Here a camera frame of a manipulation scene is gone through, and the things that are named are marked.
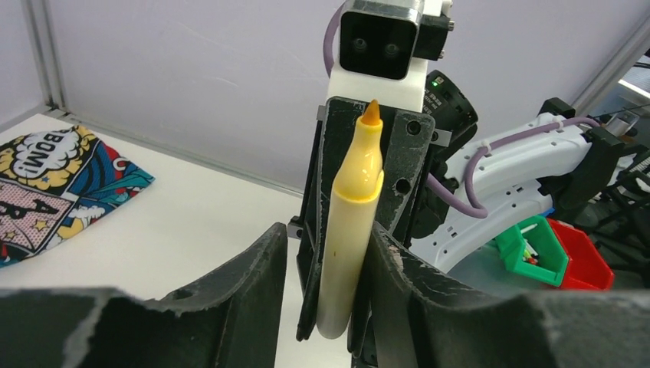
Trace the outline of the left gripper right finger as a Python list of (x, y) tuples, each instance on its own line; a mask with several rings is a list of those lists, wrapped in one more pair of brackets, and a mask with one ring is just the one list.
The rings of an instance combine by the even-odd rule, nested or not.
[(440, 272), (380, 224), (368, 247), (381, 367), (647, 367), (647, 291), (493, 297)]

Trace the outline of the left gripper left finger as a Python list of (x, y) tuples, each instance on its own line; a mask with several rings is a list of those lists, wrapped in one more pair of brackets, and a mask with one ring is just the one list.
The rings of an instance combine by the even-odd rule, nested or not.
[(1, 292), (3, 367), (272, 367), (287, 228), (160, 300), (116, 288)]

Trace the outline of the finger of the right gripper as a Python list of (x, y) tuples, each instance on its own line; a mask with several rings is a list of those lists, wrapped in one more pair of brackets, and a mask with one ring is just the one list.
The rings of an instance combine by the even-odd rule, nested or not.
[(302, 232), (297, 266), (303, 291), (296, 332), (299, 342), (310, 338), (316, 324), (323, 264), (322, 227), (327, 225), (333, 177), (346, 152), (343, 145), (351, 142), (354, 120), (365, 107), (366, 104), (358, 100), (329, 99), (317, 113), (317, 126), (299, 216)]
[(409, 311), (418, 303), (405, 268), (415, 261), (407, 247), (435, 122), (401, 109), (381, 113), (385, 179), (347, 344), (354, 358), (413, 358), (417, 323)]

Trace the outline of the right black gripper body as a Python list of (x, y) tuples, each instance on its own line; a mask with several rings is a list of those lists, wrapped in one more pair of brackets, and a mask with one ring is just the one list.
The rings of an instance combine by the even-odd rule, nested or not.
[[(429, 148), (435, 135), (435, 120), (425, 113), (381, 106), (384, 122), (380, 149), (385, 173), (376, 220), (399, 242), (411, 237), (413, 222), (421, 198)], [(299, 239), (302, 227), (299, 215), (289, 224), (289, 236)]]

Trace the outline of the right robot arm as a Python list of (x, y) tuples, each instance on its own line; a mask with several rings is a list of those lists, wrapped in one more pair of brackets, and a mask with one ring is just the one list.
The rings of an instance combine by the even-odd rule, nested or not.
[(386, 114), (381, 136), (384, 181), (363, 257), (360, 288), (346, 324), (354, 359), (365, 349), (377, 367), (647, 367), (649, 294), (646, 291), (535, 291), (499, 299), (462, 284), (449, 271), (504, 231), (601, 189), (619, 141), (574, 119), (542, 113), (534, 136), (493, 147), (474, 169), (474, 192), (488, 207), (478, 219), (452, 209), (432, 233), (429, 252), (409, 245), (425, 190), (425, 169), (441, 163), (464, 181), (481, 143), (476, 126), (455, 120), (437, 144), (435, 118), (423, 112), (433, 98), (433, 76), (411, 70), (401, 80), (365, 75), (335, 65), (327, 102), (320, 108), (305, 196), (299, 216), (297, 266), (304, 301), (297, 339), (317, 324), (330, 192), (353, 139), (356, 119), (373, 98)]

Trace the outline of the green storage bin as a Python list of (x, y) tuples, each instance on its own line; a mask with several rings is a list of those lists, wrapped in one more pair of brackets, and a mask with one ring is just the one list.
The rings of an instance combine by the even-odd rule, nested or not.
[(562, 284), (569, 258), (543, 216), (523, 220), (494, 240), (508, 271), (554, 287)]

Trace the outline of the red storage bin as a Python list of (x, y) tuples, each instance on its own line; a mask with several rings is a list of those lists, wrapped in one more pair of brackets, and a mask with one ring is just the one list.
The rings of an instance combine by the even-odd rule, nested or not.
[(609, 290), (613, 285), (614, 273), (589, 236), (564, 222), (551, 218), (547, 221), (569, 258), (559, 289)]

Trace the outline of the comic print pencil pouch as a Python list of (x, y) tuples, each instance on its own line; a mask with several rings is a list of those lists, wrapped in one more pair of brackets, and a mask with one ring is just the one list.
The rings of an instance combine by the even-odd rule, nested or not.
[(1, 266), (33, 258), (134, 198), (155, 178), (76, 125), (1, 145)]

